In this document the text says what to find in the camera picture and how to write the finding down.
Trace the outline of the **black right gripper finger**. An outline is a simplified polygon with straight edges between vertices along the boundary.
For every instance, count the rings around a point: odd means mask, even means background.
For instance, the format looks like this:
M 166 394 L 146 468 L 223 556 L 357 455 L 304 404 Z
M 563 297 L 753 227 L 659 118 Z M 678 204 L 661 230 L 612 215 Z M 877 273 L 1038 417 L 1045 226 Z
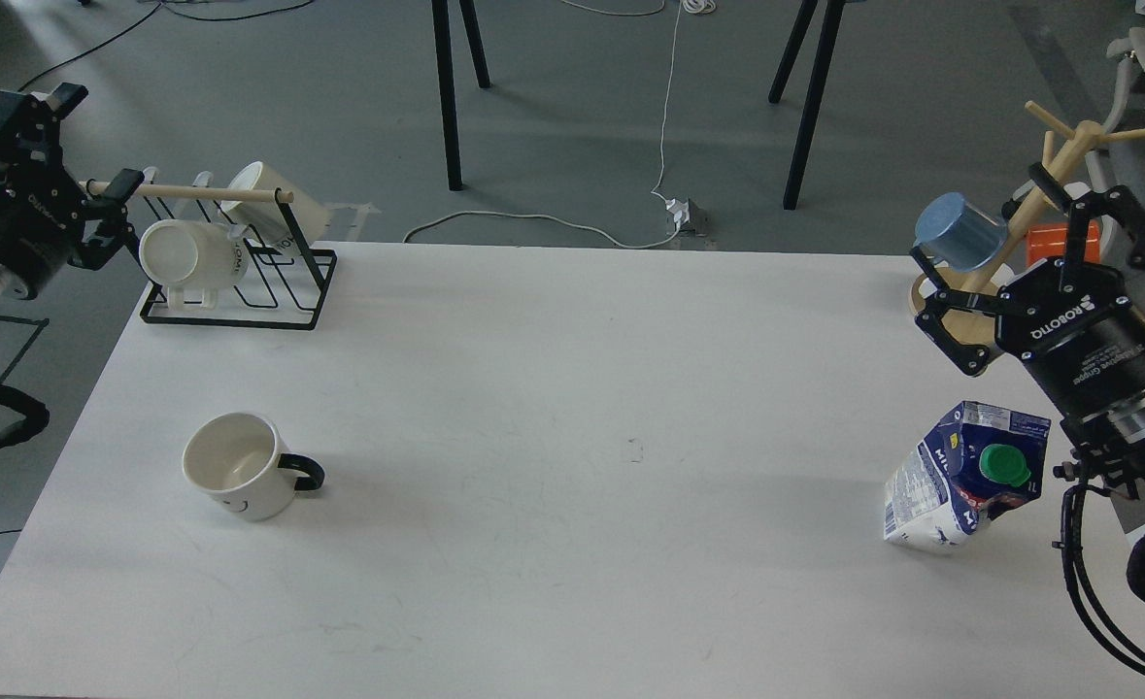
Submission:
M 1076 284 L 1083 270 L 1096 264 L 1085 257 L 1089 222 L 1092 218 L 1108 215 L 1118 221 L 1132 248 L 1126 256 L 1126 264 L 1135 270 L 1145 270 L 1145 209 L 1126 184 L 1115 184 L 1104 193 L 1089 190 L 1073 198 L 1058 184 L 1047 167 L 1033 163 L 1027 168 L 1030 181 L 1050 198 L 1058 211 L 1066 215 L 1065 242 L 1061 256 L 1047 258 L 1060 270 L 1061 284 Z
M 988 290 L 963 290 L 964 274 L 935 261 L 922 248 L 910 250 L 932 292 L 919 296 L 914 322 L 946 358 L 970 377 L 982 375 L 1001 350 L 995 345 L 994 319 L 1012 313 L 1010 298 Z

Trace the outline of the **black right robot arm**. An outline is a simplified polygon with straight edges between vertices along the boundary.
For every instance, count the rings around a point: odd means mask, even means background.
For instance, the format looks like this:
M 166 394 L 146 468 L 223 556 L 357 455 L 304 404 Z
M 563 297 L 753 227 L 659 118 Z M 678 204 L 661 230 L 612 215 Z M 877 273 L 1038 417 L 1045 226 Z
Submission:
M 958 193 L 937 196 L 919 214 L 911 249 L 933 286 L 915 323 L 968 376 L 980 376 L 996 355 L 1019 359 L 1060 413 L 1072 443 L 1072 460 L 1055 470 L 1069 484 L 1055 542 L 1066 592 L 1093 639 L 1145 678 L 1145 651 L 1110 619 L 1089 582 L 1082 536 L 1089 494 L 1145 494 L 1145 315 L 1120 270 L 1085 257 L 1089 223 L 1110 215 L 1131 239 L 1128 266 L 1145 270 L 1145 211 L 1123 184 L 1074 198 L 1042 164 L 1028 172 L 1039 199 L 1068 220 L 1061 256 L 1042 258 L 996 293 L 953 286 L 937 264 L 988 270 L 1003 256 L 1006 223 Z M 1126 581 L 1145 603 L 1145 528 L 1128 553 Z

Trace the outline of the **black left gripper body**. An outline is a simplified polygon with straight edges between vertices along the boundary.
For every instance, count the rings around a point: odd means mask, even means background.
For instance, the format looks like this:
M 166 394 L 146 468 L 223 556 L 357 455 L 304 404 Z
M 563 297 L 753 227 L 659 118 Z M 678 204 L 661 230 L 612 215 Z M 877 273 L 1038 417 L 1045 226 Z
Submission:
M 0 297 L 31 300 L 69 261 L 84 233 L 84 191 L 71 179 L 0 179 Z

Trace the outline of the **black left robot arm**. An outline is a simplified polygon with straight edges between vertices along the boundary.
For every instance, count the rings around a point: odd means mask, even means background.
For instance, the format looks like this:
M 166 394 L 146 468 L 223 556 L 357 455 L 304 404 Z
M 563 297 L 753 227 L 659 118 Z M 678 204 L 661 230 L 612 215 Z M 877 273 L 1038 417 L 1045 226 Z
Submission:
M 0 321 L 14 304 L 44 300 L 61 275 L 140 267 L 132 202 L 136 165 L 105 179 L 76 176 L 63 128 L 89 92 L 79 83 L 48 91 L 0 89 Z M 0 454 L 44 443 L 52 407 L 0 378 Z

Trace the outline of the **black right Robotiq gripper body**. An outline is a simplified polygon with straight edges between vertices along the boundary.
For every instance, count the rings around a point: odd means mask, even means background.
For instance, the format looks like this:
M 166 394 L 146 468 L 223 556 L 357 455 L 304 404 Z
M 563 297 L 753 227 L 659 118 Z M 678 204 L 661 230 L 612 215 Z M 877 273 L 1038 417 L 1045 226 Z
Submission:
M 1085 264 L 1065 278 L 1044 258 L 1001 289 L 1013 315 L 995 319 L 995 344 L 1019 358 L 1066 421 L 1140 409 L 1145 314 L 1114 267 Z

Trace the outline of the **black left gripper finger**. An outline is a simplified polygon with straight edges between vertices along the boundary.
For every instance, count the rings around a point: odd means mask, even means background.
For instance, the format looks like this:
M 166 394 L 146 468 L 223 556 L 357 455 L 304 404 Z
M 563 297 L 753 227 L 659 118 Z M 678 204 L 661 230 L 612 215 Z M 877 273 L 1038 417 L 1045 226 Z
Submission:
M 84 221 L 97 221 L 96 229 L 72 248 L 69 264 L 84 270 L 101 270 L 120 250 L 127 250 L 140 264 L 140 239 L 128 220 L 127 202 L 145 182 L 145 173 L 123 168 L 101 193 L 92 193 L 94 179 L 84 182 L 87 199 L 82 204 Z
M 76 83 L 61 83 L 49 94 L 0 91 L 0 179 L 68 179 L 61 123 L 87 96 Z

